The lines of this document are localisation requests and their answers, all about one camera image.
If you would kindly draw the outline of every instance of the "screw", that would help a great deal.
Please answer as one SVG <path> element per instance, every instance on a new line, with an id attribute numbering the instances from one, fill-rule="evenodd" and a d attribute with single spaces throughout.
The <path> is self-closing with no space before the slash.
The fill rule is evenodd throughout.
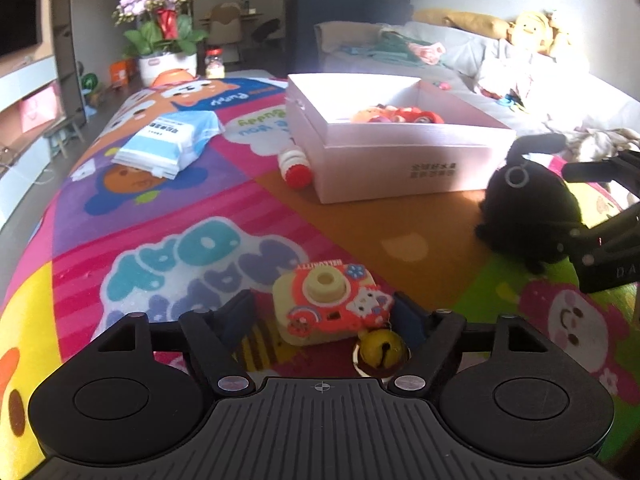
<path id="1" fill-rule="evenodd" d="M 218 381 L 218 387 L 226 392 L 240 392 L 249 387 L 249 380 L 239 375 L 229 375 Z"/>
<path id="2" fill-rule="evenodd" d="M 394 381 L 394 384 L 406 392 L 416 392 L 427 385 L 426 381 L 417 375 L 402 375 Z"/>

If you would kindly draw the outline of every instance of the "white flower pot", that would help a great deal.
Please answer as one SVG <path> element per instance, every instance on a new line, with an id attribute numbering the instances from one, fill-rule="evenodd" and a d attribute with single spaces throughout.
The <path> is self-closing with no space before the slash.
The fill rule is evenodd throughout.
<path id="1" fill-rule="evenodd" d="M 174 70 L 175 68 L 183 68 L 191 75 L 196 76 L 198 55 L 164 54 L 162 56 L 141 57 L 138 59 L 138 67 L 142 84 L 151 86 L 162 72 Z"/>

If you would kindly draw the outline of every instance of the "pink box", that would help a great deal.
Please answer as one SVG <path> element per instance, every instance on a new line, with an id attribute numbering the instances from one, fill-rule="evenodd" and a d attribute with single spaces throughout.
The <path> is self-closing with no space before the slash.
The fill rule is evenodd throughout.
<path id="1" fill-rule="evenodd" d="M 286 101 L 322 203 L 485 189 L 515 140 L 504 124 L 415 77 L 292 74 Z M 446 124 L 351 123 L 377 104 L 430 110 Z"/>
<path id="2" fill-rule="evenodd" d="M 61 115 L 57 88 L 47 86 L 37 94 L 20 101 L 20 123 L 22 132 L 26 133 Z"/>

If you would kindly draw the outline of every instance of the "cable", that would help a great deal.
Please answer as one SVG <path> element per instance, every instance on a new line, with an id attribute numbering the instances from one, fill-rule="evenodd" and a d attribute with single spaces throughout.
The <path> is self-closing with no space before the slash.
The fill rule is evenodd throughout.
<path id="1" fill-rule="evenodd" d="M 39 180 L 40 176 L 38 176 L 38 178 L 35 181 L 32 181 L 30 178 L 24 176 L 24 174 L 22 174 L 19 170 L 17 170 L 15 168 L 15 166 L 9 166 L 8 164 L 5 164 L 4 162 L 0 162 L 0 167 L 5 168 L 7 171 L 8 170 L 14 170 L 15 174 L 18 175 L 25 182 L 29 182 L 30 184 L 35 184 L 36 186 L 44 186 L 45 184 L 48 184 L 49 182 L 52 182 L 53 179 L 56 177 L 56 174 L 52 169 L 45 168 L 44 170 L 42 170 L 42 173 L 40 175 L 43 175 L 45 173 L 49 173 L 51 175 L 49 177 L 49 179 L 45 180 L 44 182 L 42 182 L 42 181 Z"/>

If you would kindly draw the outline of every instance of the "small stool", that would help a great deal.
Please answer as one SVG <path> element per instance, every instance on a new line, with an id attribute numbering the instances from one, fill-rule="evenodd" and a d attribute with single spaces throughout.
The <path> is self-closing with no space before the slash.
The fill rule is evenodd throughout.
<path id="1" fill-rule="evenodd" d="M 62 132 L 65 132 L 68 135 L 63 137 Z M 58 152 L 62 152 L 62 155 L 67 158 L 68 153 L 66 152 L 65 144 L 75 137 L 78 137 L 80 141 L 84 143 L 82 132 L 73 118 L 67 118 L 54 124 L 48 130 L 45 130 L 42 136 L 49 141 L 49 149 L 52 158 L 56 156 Z"/>

